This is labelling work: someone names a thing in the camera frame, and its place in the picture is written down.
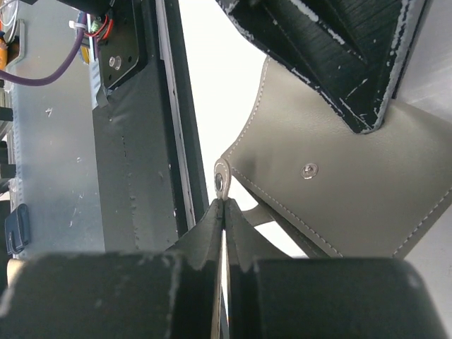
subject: gray leather panel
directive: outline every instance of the gray leather panel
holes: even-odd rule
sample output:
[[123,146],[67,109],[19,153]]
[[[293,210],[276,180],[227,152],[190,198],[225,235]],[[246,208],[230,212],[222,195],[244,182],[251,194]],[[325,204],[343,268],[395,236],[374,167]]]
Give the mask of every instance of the gray leather panel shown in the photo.
[[258,205],[266,209],[274,221],[281,227],[283,232],[303,251],[308,258],[328,258],[329,256],[317,247],[309,238],[301,233],[294,225],[284,219],[278,212],[264,203],[256,194],[251,191],[248,193],[257,201]]
[[252,227],[275,221],[261,204],[258,204],[252,210],[244,210],[242,213]]
[[[404,257],[452,202],[452,125],[397,101],[385,120],[369,135],[351,133],[267,59],[251,116],[223,157],[328,255]],[[319,173],[306,180],[311,162]]]

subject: metal rivet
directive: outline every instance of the metal rivet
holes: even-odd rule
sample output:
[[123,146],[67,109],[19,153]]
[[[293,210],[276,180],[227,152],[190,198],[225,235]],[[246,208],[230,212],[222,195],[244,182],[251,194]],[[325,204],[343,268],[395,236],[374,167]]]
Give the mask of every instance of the metal rivet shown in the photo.
[[218,192],[223,191],[223,176],[221,175],[221,173],[217,173],[215,175],[215,189]]
[[317,173],[319,172],[319,166],[316,164],[307,164],[302,169],[302,177],[305,179],[312,179],[314,178]]
[[114,67],[114,64],[116,63],[116,58],[114,56],[112,56],[110,58],[110,60],[108,61],[108,64],[110,65],[110,67]]
[[116,56],[116,57],[112,56],[112,57],[110,57],[108,64],[113,69],[119,71],[119,69],[121,68],[121,65],[122,65],[122,59],[120,56]]

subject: scuffed black plastic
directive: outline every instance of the scuffed black plastic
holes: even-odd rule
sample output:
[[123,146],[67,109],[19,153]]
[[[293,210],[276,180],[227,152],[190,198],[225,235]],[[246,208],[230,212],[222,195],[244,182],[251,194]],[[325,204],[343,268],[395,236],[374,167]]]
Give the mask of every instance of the scuffed black plastic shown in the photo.
[[355,133],[380,127],[425,0],[217,0]]

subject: purple cable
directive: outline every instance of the purple cable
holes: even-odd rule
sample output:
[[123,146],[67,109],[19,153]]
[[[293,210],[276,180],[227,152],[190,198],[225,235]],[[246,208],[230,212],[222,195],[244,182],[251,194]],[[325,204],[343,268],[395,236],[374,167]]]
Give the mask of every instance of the purple cable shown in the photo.
[[[87,18],[86,14],[82,17],[81,22],[82,24],[86,25]],[[78,29],[77,32],[77,38],[75,43],[73,44],[73,47],[71,49],[71,52],[67,56],[66,60],[61,64],[61,66],[50,76],[42,79],[28,79],[28,78],[21,78],[20,76],[15,76],[13,74],[7,73],[5,71],[0,70],[0,78],[10,81],[12,83],[17,83],[19,85],[24,86],[46,86],[50,83],[53,83],[54,81],[58,80],[64,72],[67,71],[69,66],[72,64],[72,61],[76,58],[78,50],[80,49],[83,41],[83,37],[85,36],[85,31],[81,28]]]

